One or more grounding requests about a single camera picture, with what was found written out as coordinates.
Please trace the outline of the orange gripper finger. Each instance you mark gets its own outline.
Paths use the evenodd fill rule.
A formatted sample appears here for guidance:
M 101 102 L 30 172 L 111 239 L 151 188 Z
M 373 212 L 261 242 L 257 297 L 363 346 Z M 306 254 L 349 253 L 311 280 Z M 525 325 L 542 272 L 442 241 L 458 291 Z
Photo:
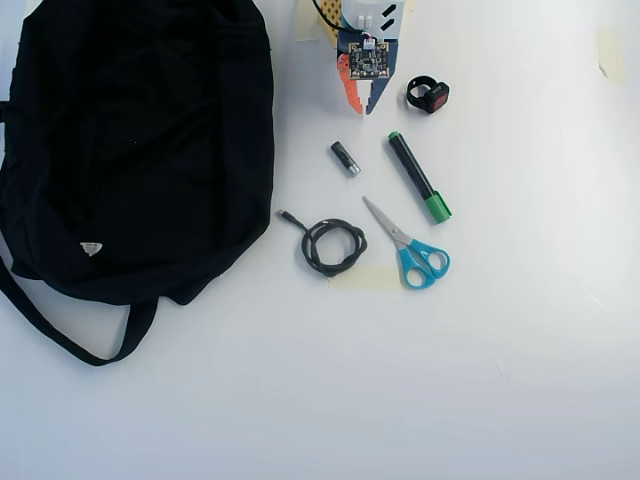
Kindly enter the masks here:
M 359 78 L 351 75 L 350 59 L 347 53 L 339 53 L 337 57 L 337 71 L 344 87 L 348 104 L 359 115 L 363 115 L 363 105 L 359 96 Z

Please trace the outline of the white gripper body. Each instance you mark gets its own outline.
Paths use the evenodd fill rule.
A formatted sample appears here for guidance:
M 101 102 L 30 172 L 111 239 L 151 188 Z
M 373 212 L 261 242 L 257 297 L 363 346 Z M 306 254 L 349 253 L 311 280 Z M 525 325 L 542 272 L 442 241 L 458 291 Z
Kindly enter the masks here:
M 348 27 L 374 37 L 398 40 L 405 2 L 403 0 L 343 0 L 341 18 Z

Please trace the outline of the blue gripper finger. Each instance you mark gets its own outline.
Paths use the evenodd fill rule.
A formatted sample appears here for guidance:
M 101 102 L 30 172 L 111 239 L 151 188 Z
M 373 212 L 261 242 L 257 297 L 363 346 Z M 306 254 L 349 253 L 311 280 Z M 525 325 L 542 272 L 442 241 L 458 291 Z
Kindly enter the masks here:
M 366 114 L 370 115 L 373 113 L 374 108 L 376 107 L 378 101 L 384 93 L 389 81 L 395 74 L 397 56 L 398 56 L 398 45 L 399 42 L 397 40 L 390 40 L 388 47 L 388 63 L 389 63 L 389 76 L 387 78 L 378 78 L 371 81 L 370 95 L 366 106 Z

